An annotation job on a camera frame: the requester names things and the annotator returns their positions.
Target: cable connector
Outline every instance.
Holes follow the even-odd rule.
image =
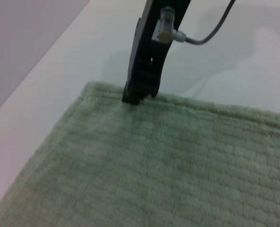
[[[174,36],[174,40],[177,42],[185,42],[185,40],[187,39],[187,35],[182,32],[182,31],[176,31],[175,29],[173,30],[173,36]]]

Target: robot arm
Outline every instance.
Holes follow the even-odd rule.
[[[163,65],[173,40],[202,45],[219,30],[235,0],[231,0],[216,28],[201,41],[187,38],[178,30],[191,0],[147,0],[136,25],[122,101],[138,105],[156,97]]]

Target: white surface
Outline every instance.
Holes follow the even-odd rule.
[[[0,0],[0,106],[89,0]]]
[[[229,0],[193,0],[181,30],[205,37]],[[204,46],[173,44],[161,92],[280,112],[280,1],[237,1]],[[123,86],[145,0],[92,0],[0,109],[0,199],[86,82]]]

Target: ribbed towel fabric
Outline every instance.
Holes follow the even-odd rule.
[[[88,83],[0,201],[0,227],[280,227],[280,114]]]

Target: textured terry cloth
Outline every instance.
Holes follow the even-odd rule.
[[[0,202],[0,227],[280,226],[280,114],[89,83]]]

